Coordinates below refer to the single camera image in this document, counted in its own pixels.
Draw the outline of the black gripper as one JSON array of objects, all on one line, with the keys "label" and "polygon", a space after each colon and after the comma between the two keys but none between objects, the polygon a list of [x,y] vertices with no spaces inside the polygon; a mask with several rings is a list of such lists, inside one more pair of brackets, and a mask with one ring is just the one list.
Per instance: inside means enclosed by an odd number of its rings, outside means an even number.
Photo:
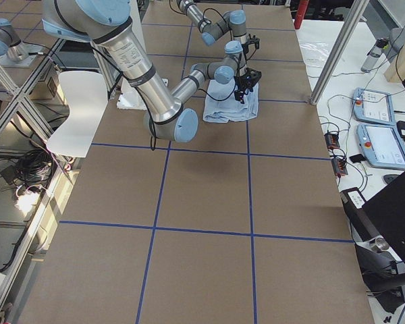
[{"label": "black gripper", "polygon": [[247,67],[241,76],[235,76],[236,89],[234,91],[234,98],[240,103],[244,103],[244,96],[249,92],[253,92],[254,86],[261,79],[262,72]]},{"label": "black gripper", "polygon": [[251,56],[248,57],[250,47],[254,47],[253,53],[256,53],[256,51],[259,49],[260,38],[256,37],[255,35],[252,36],[251,34],[243,34],[238,37],[238,42],[242,47],[241,52],[238,54],[238,73],[258,73],[259,71],[247,66],[247,61],[251,58]]}]

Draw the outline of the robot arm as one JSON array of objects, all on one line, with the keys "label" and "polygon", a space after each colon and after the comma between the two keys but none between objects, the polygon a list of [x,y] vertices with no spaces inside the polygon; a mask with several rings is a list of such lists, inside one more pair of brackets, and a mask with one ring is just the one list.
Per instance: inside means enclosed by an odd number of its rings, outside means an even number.
[{"label": "robot arm", "polygon": [[198,116],[194,110],[185,108],[184,103],[207,80],[220,84],[233,80],[231,94],[243,103],[244,96],[261,79],[261,72],[247,65],[249,47],[258,47],[260,40],[247,32],[246,14],[242,10],[227,11],[213,23],[193,1],[178,1],[177,6],[196,25],[206,45],[214,44],[227,33],[233,39],[225,45],[221,61],[196,64],[173,90],[168,90],[132,31],[129,1],[43,1],[43,27],[51,36],[93,42],[105,48],[142,97],[152,138],[189,142],[197,133]]},{"label": "robot arm", "polygon": [[[254,53],[259,50],[260,38],[247,32],[246,14],[243,9],[220,13],[214,8],[201,11],[196,2],[191,0],[177,0],[176,4],[180,13],[188,17],[197,27],[207,46],[215,44],[222,36],[230,33],[231,40],[241,44],[246,61],[252,57],[252,54],[248,57],[251,45],[254,46]],[[210,20],[206,15],[206,11],[209,10],[216,12],[220,19],[216,22]]]}]

